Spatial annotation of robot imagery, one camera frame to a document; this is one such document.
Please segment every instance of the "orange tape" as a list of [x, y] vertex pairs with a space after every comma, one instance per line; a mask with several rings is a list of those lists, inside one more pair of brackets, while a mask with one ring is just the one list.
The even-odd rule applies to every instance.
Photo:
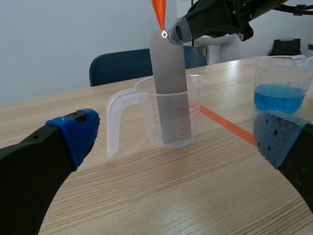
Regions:
[[156, 19], [161, 30], [165, 30], [166, 0], [152, 0]]
[[200, 112], [206, 115], [208, 118], [212, 119], [213, 121], [217, 122], [218, 124], [222, 125], [226, 129], [230, 130], [231, 132], [235, 133], [237, 136], [241, 137], [245, 141], [249, 142], [252, 145], [256, 145], [254, 140], [253, 134], [244, 130], [243, 128], [235, 125], [234, 123], [228, 121], [227, 119], [223, 118], [222, 116], [214, 113], [213, 111], [205, 108], [201, 105]]

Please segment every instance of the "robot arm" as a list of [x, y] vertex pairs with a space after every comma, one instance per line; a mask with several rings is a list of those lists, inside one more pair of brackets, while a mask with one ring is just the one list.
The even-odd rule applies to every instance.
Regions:
[[207, 35], [237, 34], [241, 41], [253, 36], [249, 22], [274, 9], [294, 15], [313, 15], [313, 6], [286, 6], [287, 0], [199, 0], [168, 31], [172, 43], [182, 44]]

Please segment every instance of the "measuring cup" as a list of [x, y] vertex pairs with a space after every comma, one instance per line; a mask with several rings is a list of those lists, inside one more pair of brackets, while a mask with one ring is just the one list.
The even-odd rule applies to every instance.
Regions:
[[313, 57], [271, 56], [255, 62], [255, 105], [285, 113], [298, 110], [311, 84]]
[[[197, 136], [198, 117], [200, 114], [200, 99], [203, 76], [187, 76], [187, 92], [177, 94], [156, 94], [153, 77], [143, 79], [133, 88], [114, 94], [107, 104], [107, 153], [111, 157], [118, 149], [119, 127], [121, 113], [124, 108], [134, 104], [140, 104], [145, 131], [151, 143], [161, 148], [180, 148], [190, 144]], [[177, 128], [175, 141], [164, 143], [161, 131], [158, 100], [173, 101], [188, 97], [185, 107], [172, 107], [177, 112], [179, 121], [173, 123]], [[162, 120], [171, 123], [173, 120]]]

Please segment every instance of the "gray metal strip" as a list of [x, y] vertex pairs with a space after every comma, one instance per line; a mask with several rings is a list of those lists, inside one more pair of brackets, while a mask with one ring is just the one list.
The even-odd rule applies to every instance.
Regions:
[[[161, 33], [149, 35], [150, 55], [157, 94], [187, 91], [183, 45], [173, 44]], [[163, 144], [191, 138], [188, 95], [157, 97]]]

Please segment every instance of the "blue chair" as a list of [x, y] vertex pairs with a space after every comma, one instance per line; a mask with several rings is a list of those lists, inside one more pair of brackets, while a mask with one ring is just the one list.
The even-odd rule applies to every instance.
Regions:
[[[184, 46], [186, 69], [206, 66], [206, 59], [196, 47]], [[153, 75], [149, 49], [100, 55], [89, 70], [90, 86], [120, 82]]]

